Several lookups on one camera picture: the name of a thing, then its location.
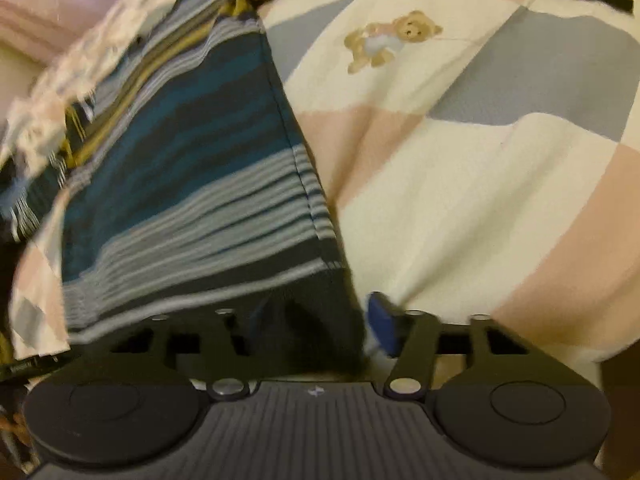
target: teddy bear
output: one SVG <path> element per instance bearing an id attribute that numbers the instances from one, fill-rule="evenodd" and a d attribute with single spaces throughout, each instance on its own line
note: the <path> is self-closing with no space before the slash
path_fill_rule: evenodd
<path id="1" fill-rule="evenodd" d="M 442 32 L 421 10 L 412 10 L 391 23 L 369 23 L 344 38 L 353 61 L 347 72 L 355 74 L 368 64 L 382 66 L 395 59 L 405 43 L 421 43 Z"/>

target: bedsheet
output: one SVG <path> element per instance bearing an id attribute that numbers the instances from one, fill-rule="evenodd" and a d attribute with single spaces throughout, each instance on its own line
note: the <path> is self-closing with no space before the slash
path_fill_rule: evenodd
<path id="1" fill-rule="evenodd" d="M 255 23 L 334 212 L 361 304 L 382 290 L 449 322 L 491 313 L 564 360 L 603 358 L 638 338 L 640 30 L 631 0 L 605 1 L 220 7 L 242 20 L 258 8 Z M 72 306 L 77 284 L 63 271 L 84 242 L 65 233 L 91 218 L 78 197 L 131 135 L 148 95 L 167 84 L 147 70 L 130 101 L 118 100 L 160 36 L 129 50 L 67 108 L 60 152 L 44 150 L 35 165 L 24 157 L 24 189 L 36 194 L 20 190 L 11 231 L 35 234 L 10 307 L 18 357 L 65 348 L 74 316 L 87 315 Z M 88 261 L 76 278 L 99 267 L 97 256 Z"/>

